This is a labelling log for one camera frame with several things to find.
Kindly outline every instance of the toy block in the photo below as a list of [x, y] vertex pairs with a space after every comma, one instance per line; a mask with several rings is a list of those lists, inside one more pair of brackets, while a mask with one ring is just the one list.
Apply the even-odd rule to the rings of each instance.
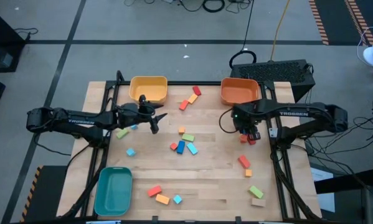
[[185, 142], [184, 141], [179, 141], [178, 147], [176, 148], [176, 153], [178, 153], [178, 154], [184, 153], [184, 147], [185, 147]]
[[169, 197], [163, 196], [161, 194], [157, 194], [156, 201], [161, 202], [165, 205], [168, 205], [169, 203]]
[[179, 105], [179, 109], [181, 110], [185, 110], [186, 109], [186, 106], [189, 102], [187, 100], [184, 100], [181, 105]]
[[257, 198], [261, 199], [262, 196], [263, 196], [263, 193], [261, 190], [259, 190], [258, 188], [256, 188], [254, 185], [250, 187], [250, 190], [249, 190], [252, 194], [254, 194]]
[[246, 143], [247, 142], [247, 135], [245, 135], [245, 134], [240, 135], [240, 142], [241, 143]]
[[127, 153], [128, 156], [131, 156], [131, 157], [135, 156], [135, 154], [136, 154], [136, 152], [134, 151], [133, 148], [127, 149], [126, 153]]
[[200, 96], [201, 95], [201, 92], [200, 92], [200, 89], [198, 86], [194, 86], [193, 87], [193, 92], [194, 94], [196, 94], [197, 96]]
[[196, 155], [199, 151], [196, 149], [196, 147], [194, 147], [193, 143], [189, 143], [187, 145], [187, 148], [190, 150], [190, 152], [193, 154], [193, 155]]
[[251, 205], [255, 205], [258, 207], [265, 207], [265, 200], [264, 199], [258, 199], [258, 198], [252, 198]]
[[253, 171], [252, 170], [247, 169], [245, 171], [245, 177], [251, 177], [252, 175], [253, 175]]
[[149, 197], [155, 196], [156, 194], [161, 192], [161, 187], [160, 185], [157, 185], [153, 187], [152, 189], [148, 190], [148, 195]]
[[175, 195], [175, 197], [173, 198], [173, 200], [174, 200], [175, 203], [180, 203], [182, 201], [182, 198], [179, 195]]
[[193, 135], [190, 135], [190, 134], [183, 134], [183, 135], [182, 135], [182, 139], [183, 139], [183, 140], [186, 140], [186, 141], [191, 141], [191, 142], [193, 142], [193, 141], [194, 141], [194, 136], [193, 136]]
[[196, 99], [197, 99], [197, 95], [193, 93], [193, 95], [187, 101], [190, 104], [193, 104]]
[[247, 141], [250, 145], [255, 144], [255, 140], [247, 138]]
[[244, 169], [247, 169], [250, 167], [250, 162], [248, 161], [245, 155], [241, 155], [237, 160], [240, 162], [240, 164], [242, 165]]
[[119, 132], [117, 132], [117, 138], [122, 139], [124, 136], [128, 134], [128, 129], [121, 129]]
[[170, 149], [175, 150], [177, 145], [175, 143], [172, 143], [169, 147], [170, 147]]
[[185, 131], [186, 131], [185, 127], [179, 127], [178, 129], [179, 134], [185, 134]]

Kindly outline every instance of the green tray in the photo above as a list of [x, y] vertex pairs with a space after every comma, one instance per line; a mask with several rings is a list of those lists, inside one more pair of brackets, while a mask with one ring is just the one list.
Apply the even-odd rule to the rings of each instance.
[[126, 167], [106, 167], [100, 172], [95, 212], [100, 216], [124, 215], [130, 207], [132, 174]]

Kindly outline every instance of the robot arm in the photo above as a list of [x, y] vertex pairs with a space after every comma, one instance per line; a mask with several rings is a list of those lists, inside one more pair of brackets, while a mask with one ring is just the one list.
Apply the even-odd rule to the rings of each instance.
[[111, 111], [100, 113], [86, 113], [81, 111], [65, 110], [63, 108], [36, 108], [27, 113], [26, 128], [33, 133], [57, 131], [71, 134], [76, 138], [83, 137], [91, 146], [104, 146], [105, 136], [103, 130], [112, 131], [116, 128], [126, 128], [139, 123], [150, 123], [153, 134], [159, 131], [158, 122], [167, 114], [153, 117], [155, 109], [162, 105], [146, 101], [144, 95], [139, 98], [139, 107], [136, 103], [125, 103], [116, 106]]
[[251, 139], [259, 139], [260, 135], [256, 125], [263, 119], [276, 116], [297, 116], [314, 118], [313, 121], [295, 126], [274, 129], [271, 134], [276, 138], [278, 146], [290, 148], [296, 138], [308, 138], [320, 131], [332, 133], [343, 132], [347, 129], [347, 111], [336, 105], [323, 103], [278, 103], [275, 100], [256, 100], [248, 103], [234, 105], [231, 117], [236, 130], [248, 134]]

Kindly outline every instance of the blue block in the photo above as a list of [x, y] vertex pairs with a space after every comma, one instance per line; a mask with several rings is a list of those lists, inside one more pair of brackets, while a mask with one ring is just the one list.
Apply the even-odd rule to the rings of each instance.
[[174, 200], [175, 203], [180, 203], [182, 201], [182, 198], [179, 195], [175, 195], [175, 197], [173, 198], [173, 200]]
[[179, 141], [178, 147], [176, 148], [176, 153], [178, 153], [178, 154], [184, 153], [184, 147], [185, 147], [185, 142], [184, 141]]
[[131, 157], [135, 156], [135, 154], [136, 154], [136, 152], [134, 151], [133, 148], [129, 148], [129, 149], [127, 149], [127, 150], [126, 150], [126, 153], [127, 153], [127, 155], [129, 155], [129, 156], [131, 156]]
[[193, 154], [193, 155], [196, 155], [196, 153], [198, 153], [199, 151], [196, 149], [196, 147], [194, 147], [193, 143], [189, 143], [187, 145], [187, 148], [190, 150], [190, 152]]

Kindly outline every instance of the wooden tabletop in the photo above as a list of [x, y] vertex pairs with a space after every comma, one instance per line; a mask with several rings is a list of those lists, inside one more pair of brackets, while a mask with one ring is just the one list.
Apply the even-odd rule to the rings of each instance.
[[[105, 82], [90, 82], [85, 97], [83, 111], [98, 113], [103, 99]], [[139, 129], [123, 139], [112, 135], [107, 166], [128, 167], [133, 175], [131, 207], [121, 217], [100, 217], [101, 219], [151, 220], [157, 215], [159, 220], [235, 220], [241, 216], [245, 221], [281, 220], [280, 205], [276, 189], [273, 164], [270, 159], [270, 145], [265, 121], [258, 125], [261, 140], [255, 145], [242, 144], [239, 134], [226, 134], [218, 125], [219, 116], [230, 106], [220, 102], [220, 86], [200, 86], [202, 95], [185, 111], [178, 109], [179, 104], [188, 99], [193, 90], [191, 86], [168, 86], [168, 96], [164, 107], [156, 114], [168, 113], [159, 122], [159, 132], [151, 134], [149, 124], [140, 124]], [[128, 96], [129, 86], [120, 86], [117, 104], [132, 102]], [[279, 102], [294, 103], [290, 83], [275, 83]], [[299, 125], [299, 119], [281, 117], [282, 125]], [[186, 127], [186, 133], [195, 136], [194, 145], [199, 151], [193, 156], [185, 147], [179, 155], [169, 146], [181, 140], [178, 127]], [[226, 130], [234, 130], [230, 114], [222, 119]], [[303, 141], [293, 144], [304, 146]], [[83, 139], [75, 140], [72, 155], [87, 145]], [[126, 150], [132, 147], [134, 157], [128, 157]], [[246, 155], [251, 162], [253, 176], [244, 177], [243, 167], [237, 158]], [[57, 215], [62, 215], [78, 199], [85, 188], [92, 150], [79, 155], [71, 164]], [[297, 147], [288, 150], [295, 189], [302, 199], [321, 217], [308, 156]], [[160, 185], [162, 194], [173, 198], [179, 194], [183, 201], [177, 205], [172, 199], [163, 205], [150, 198], [147, 191]], [[256, 186], [266, 200], [265, 207], [251, 206], [251, 196], [247, 191]], [[88, 214], [92, 214], [96, 187], [91, 193]], [[285, 190], [288, 214], [292, 217], [290, 197]]]

